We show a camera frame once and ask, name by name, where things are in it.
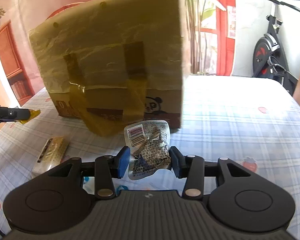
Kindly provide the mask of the yellow chip bag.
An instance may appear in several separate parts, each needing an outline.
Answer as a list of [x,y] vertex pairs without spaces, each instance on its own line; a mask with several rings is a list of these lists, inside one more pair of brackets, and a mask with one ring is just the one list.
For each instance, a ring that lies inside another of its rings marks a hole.
[[30,120],[32,120],[32,119],[34,119],[34,118],[36,118],[40,113],[41,113],[41,110],[33,110],[33,109],[30,109],[29,110],[30,111],[30,116],[29,116],[29,118],[27,118],[26,120],[19,120],[19,122],[21,123],[21,124],[26,124],[26,123],[28,123]]

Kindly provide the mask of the silver snack packet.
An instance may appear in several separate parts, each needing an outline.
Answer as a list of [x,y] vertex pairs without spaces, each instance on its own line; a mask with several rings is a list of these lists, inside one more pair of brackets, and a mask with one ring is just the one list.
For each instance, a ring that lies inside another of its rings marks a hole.
[[128,177],[139,180],[159,169],[171,169],[170,127],[165,120],[146,120],[124,129],[126,145],[130,149]]

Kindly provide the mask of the gold snack bar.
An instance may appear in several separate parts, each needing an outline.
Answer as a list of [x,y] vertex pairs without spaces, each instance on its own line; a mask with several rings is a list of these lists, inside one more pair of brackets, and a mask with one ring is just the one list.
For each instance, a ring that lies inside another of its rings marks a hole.
[[36,178],[55,166],[58,166],[62,162],[68,145],[69,140],[65,136],[49,138],[34,164],[31,172],[32,178]]

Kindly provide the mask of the brown cardboard box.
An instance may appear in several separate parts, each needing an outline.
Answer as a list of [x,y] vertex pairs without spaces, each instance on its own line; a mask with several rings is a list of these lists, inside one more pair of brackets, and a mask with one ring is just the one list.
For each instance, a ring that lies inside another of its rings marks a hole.
[[92,0],[29,32],[60,116],[106,137],[142,120],[181,127],[189,43],[183,0]]

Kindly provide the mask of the blue white snack packet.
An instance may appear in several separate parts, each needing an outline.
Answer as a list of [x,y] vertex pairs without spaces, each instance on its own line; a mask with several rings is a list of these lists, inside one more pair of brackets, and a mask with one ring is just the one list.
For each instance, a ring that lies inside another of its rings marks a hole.
[[[89,194],[95,194],[95,178],[94,177],[84,177],[83,178],[83,189]],[[128,187],[124,185],[115,186],[115,191],[117,194],[122,190],[128,190]]]

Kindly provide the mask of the plaid strawberry bedsheet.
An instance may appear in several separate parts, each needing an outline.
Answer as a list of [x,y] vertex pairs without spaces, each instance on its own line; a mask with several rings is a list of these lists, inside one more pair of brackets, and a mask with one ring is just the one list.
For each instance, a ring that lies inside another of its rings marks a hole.
[[[289,232],[300,239],[300,106],[270,79],[189,76],[184,83],[181,129],[171,134],[171,145],[206,161],[230,158],[288,191],[296,203]],[[78,119],[58,115],[47,90],[41,89],[25,105],[39,109],[30,122],[6,123],[0,130],[0,230],[10,227],[3,200],[31,179],[31,171],[46,141],[65,136],[65,159],[93,161],[115,155],[125,145],[124,135],[99,137]]]

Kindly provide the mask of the black exercise bike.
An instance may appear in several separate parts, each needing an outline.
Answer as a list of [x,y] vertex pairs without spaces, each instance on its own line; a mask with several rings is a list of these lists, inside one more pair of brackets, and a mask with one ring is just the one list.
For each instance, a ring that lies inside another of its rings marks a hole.
[[[268,0],[277,5],[285,5],[300,12],[300,8],[282,0]],[[270,13],[267,32],[258,40],[253,53],[253,77],[275,80],[293,95],[298,79],[289,71],[289,66],[278,33],[283,22]]]

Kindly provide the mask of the printed room wall tapestry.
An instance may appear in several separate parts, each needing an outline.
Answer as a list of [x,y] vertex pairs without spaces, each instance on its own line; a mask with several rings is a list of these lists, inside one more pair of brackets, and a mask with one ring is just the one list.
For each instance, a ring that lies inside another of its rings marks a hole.
[[57,10],[90,0],[0,0],[0,61],[13,94],[22,106],[44,87],[32,55],[29,31]]

